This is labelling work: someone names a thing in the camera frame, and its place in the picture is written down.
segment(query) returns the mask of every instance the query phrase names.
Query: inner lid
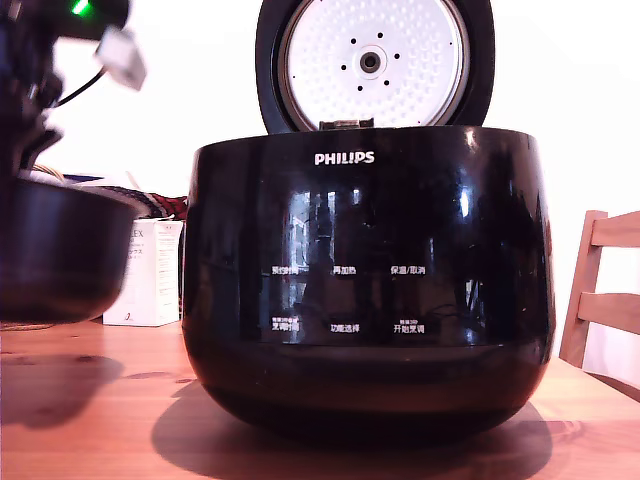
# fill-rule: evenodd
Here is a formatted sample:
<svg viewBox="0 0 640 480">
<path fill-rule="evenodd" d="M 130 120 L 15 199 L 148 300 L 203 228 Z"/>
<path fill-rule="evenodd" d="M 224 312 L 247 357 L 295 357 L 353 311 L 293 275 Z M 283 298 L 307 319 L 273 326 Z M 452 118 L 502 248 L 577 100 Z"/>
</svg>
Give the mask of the inner lid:
<svg viewBox="0 0 640 480">
<path fill-rule="evenodd" d="M 304 0 L 278 58 L 282 98 L 302 131 L 371 118 L 444 125 L 468 71 L 469 37 L 451 0 Z"/>
</svg>

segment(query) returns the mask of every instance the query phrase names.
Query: white box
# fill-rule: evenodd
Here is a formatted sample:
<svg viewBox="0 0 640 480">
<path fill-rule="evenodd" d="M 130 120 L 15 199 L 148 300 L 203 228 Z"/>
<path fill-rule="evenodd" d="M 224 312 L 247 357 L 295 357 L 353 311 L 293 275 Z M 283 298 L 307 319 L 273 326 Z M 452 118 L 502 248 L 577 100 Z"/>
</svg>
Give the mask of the white box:
<svg viewBox="0 0 640 480">
<path fill-rule="evenodd" d="M 136 220 L 122 292 L 104 325 L 159 327 L 180 320 L 178 245 L 182 222 Z"/>
</svg>

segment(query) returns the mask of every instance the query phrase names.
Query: wooden chair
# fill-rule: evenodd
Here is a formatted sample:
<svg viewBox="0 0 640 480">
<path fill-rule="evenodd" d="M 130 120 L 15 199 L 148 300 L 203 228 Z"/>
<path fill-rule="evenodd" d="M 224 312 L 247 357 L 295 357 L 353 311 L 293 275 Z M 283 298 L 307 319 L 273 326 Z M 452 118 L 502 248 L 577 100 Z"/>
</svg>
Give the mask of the wooden chair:
<svg viewBox="0 0 640 480">
<path fill-rule="evenodd" d="M 589 323 L 640 335 L 640 295 L 595 293 L 604 247 L 640 248 L 640 212 L 612 218 L 606 212 L 586 214 L 560 345 L 560 358 L 578 368 L 584 361 Z M 640 390 L 631 385 L 592 376 L 640 401 Z"/>
</svg>

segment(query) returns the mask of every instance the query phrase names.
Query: philips logo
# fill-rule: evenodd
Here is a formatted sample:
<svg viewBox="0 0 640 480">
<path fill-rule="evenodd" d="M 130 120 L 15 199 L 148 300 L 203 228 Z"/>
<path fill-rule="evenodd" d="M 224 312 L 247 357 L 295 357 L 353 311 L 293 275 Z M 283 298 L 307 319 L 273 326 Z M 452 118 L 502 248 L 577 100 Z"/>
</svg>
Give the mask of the philips logo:
<svg viewBox="0 0 640 480">
<path fill-rule="evenodd" d="M 316 166 L 357 165 L 358 163 L 373 163 L 375 161 L 376 161 L 375 152 L 343 152 L 343 153 L 316 154 Z"/>
</svg>

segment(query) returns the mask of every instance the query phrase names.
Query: lid hinge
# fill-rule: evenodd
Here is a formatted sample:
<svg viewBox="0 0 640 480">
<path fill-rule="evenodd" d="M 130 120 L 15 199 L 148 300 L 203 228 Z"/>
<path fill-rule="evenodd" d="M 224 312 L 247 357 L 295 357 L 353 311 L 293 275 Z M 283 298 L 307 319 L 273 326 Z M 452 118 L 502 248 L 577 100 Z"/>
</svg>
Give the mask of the lid hinge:
<svg viewBox="0 0 640 480">
<path fill-rule="evenodd" d="M 320 131 L 326 130 L 358 130 L 373 128 L 373 118 L 369 120 L 337 120 L 335 122 L 320 122 Z"/>
</svg>

